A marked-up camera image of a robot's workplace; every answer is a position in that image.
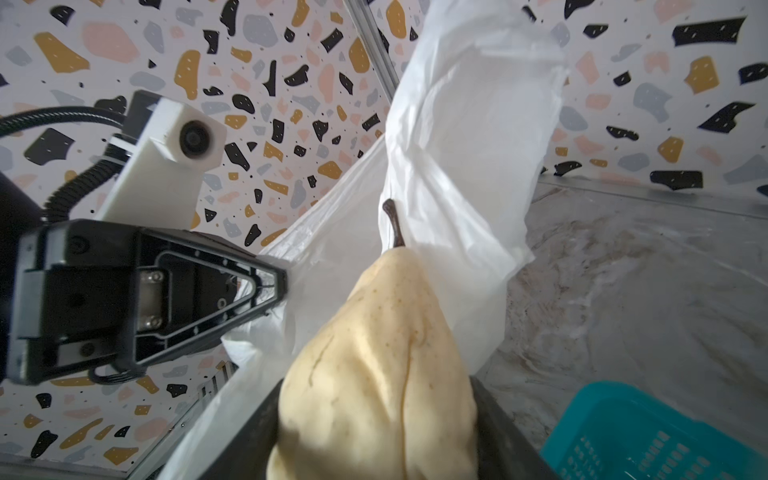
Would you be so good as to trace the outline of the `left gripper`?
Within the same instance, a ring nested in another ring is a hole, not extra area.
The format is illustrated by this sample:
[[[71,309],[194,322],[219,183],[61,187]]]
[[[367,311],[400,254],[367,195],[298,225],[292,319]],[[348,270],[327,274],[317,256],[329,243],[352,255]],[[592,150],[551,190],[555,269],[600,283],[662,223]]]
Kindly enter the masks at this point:
[[[5,375],[97,385],[216,346],[287,293],[287,273],[218,237],[74,220],[19,242]]]

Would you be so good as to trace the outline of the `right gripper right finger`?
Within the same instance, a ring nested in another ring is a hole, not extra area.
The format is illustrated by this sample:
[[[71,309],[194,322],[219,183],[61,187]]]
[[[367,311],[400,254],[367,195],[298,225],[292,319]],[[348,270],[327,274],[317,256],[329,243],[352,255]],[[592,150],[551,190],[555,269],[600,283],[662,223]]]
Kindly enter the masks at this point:
[[[471,376],[477,406],[479,479],[552,479],[556,472],[515,426],[482,382]]]

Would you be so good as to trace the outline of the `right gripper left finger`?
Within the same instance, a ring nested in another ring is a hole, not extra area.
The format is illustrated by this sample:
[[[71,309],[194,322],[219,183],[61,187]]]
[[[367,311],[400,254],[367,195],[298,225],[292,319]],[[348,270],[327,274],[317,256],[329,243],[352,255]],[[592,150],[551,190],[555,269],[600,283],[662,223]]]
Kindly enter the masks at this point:
[[[267,466],[279,430],[280,380],[218,455],[201,474],[203,480],[267,478]]]

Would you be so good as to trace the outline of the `white plastic bag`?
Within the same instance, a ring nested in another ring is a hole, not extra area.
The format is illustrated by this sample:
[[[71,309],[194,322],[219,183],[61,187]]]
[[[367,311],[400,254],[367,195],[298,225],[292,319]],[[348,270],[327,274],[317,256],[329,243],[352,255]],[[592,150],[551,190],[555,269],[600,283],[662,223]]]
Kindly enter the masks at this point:
[[[237,364],[162,470],[200,479],[401,233],[470,376],[504,335],[525,217],[562,106],[564,54],[510,1],[435,1],[384,135],[265,252],[286,296],[223,338]]]

